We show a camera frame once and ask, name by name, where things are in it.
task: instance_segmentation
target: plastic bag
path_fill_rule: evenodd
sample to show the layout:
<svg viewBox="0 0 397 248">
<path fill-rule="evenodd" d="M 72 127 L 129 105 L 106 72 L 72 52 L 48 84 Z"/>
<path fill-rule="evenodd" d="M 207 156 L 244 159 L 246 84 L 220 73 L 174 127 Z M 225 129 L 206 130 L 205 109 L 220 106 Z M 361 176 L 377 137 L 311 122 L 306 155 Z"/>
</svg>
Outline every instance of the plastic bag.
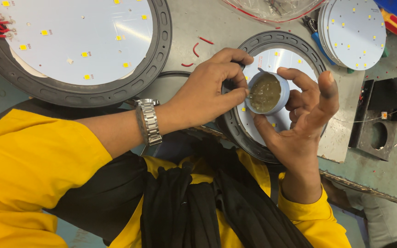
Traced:
<svg viewBox="0 0 397 248">
<path fill-rule="evenodd" d="M 235 8 L 238 13 L 246 14 L 262 22 L 283 23 L 300 18 L 315 10 L 329 0 L 222 0 Z"/>
</svg>

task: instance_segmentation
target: yellow shirt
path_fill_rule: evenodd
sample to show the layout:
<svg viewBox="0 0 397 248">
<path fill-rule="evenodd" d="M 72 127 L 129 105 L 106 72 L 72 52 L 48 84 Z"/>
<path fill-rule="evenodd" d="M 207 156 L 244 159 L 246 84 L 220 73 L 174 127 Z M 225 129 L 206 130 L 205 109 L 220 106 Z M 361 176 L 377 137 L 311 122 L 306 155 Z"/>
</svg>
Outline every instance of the yellow shirt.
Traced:
<svg viewBox="0 0 397 248">
<path fill-rule="evenodd" d="M 270 195 L 266 166 L 240 149 L 237 153 Z M 97 137 L 78 122 L 21 110 L 9 112 L 0 120 L 0 247 L 68 247 L 55 234 L 57 218 L 41 209 L 55 207 L 67 190 L 83 185 L 111 159 Z M 177 166 L 153 157 L 145 160 L 155 177 L 158 166 Z M 212 182 L 213 172 L 203 159 L 185 160 L 194 163 L 192 183 Z M 141 247 L 142 203 L 143 198 L 111 248 Z M 333 217 L 324 190 L 316 203 L 308 205 L 292 203 L 280 193 L 278 207 L 314 247 L 350 247 L 345 229 Z M 243 247 L 223 213 L 217 211 L 217 217 L 222 247 Z"/>
</svg>

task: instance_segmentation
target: wristwatch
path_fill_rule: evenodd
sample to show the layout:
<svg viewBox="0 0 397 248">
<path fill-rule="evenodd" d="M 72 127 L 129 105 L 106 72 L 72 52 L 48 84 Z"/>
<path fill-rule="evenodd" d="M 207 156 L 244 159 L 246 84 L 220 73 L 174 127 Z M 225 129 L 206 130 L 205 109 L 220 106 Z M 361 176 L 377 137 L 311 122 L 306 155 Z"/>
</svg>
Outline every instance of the wristwatch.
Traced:
<svg viewBox="0 0 397 248">
<path fill-rule="evenodd" d="M 155 99 L 140 99 L 136 100 L 134 103 L 134 106 L 136 107 L 137 122 L 146 146 L 162 143 L 162 136 L 159 132 L 156 111 L 154 110 L 154 107 L 158 105 L 160 105 L 160 102 Z"/>
</svg>

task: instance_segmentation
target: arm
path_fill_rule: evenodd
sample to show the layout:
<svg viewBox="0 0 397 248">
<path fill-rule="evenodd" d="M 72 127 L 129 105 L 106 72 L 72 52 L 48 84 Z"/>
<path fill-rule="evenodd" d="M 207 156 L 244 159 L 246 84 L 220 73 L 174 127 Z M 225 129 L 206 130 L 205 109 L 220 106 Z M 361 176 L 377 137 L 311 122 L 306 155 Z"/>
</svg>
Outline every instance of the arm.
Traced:
<svg viewBox="0 0 397 248">
<path fill-rule="evenodd" d="M 253 62 L 226 48 L 197 66 L 185 85 L 156 108 L 162 134 L 204 124 L 244 101 L 238 64 Z M 221 82 L 239 86 L 221 95 Z M 0 247 L 66 247 L 56 217 L 43 214 L 112 158 L 142 143 L 134 111 L 64 121 L 12 110 L 0 120 Z"/>
<path fill-rule="evenodd" d="M 327 202 L 317 159 L 322 127 L 339 108 L 336 82 L 329 71 L 321 73 L 319 84 L 296 69 L 279 68 L 278 74 L 302 90 L 292 90 L 286 104 L 290 130 L 277 133 L 264 115 L 254 115 L 267 147 L 287 168 L 280 175 L 278 207 L 313 246 L 350 247 Z"/>
</svg>

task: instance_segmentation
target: person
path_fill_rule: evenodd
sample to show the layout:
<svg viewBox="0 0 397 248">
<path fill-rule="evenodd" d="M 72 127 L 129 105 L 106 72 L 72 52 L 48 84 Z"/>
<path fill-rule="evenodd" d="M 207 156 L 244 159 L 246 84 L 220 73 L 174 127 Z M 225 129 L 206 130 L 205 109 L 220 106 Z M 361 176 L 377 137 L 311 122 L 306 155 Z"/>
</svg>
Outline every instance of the person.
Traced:
<svg viewBox="0 0 397 248">
<path fill-rule="evenodd" d="M 233 61 L 254 59 L 224 48 L 155 107 L 161 135 L 205 124 L 244 101 L 246 79 Z M 336 82 L 329 71 L 318 84 L 297 69 L 277 72 L 302 90 L 291 91 L 286 105 L 290 130 L 277 133 L 253 115 L 287 168 L 278 207 L 267 166 L 243 150 L 204 139 L 179 165 L 142 158 L 130 152 L 144 142 L 135 110 L 106 114 L 32 99 L 0 116 L 0 247 L 67 247 L 55 234 L 56 216 L 111 248 L 350 247 L 317 160 L 322 127 L 339 108 Z M 225 79 L 234 90 L 221 94 Z"/>
</svg>

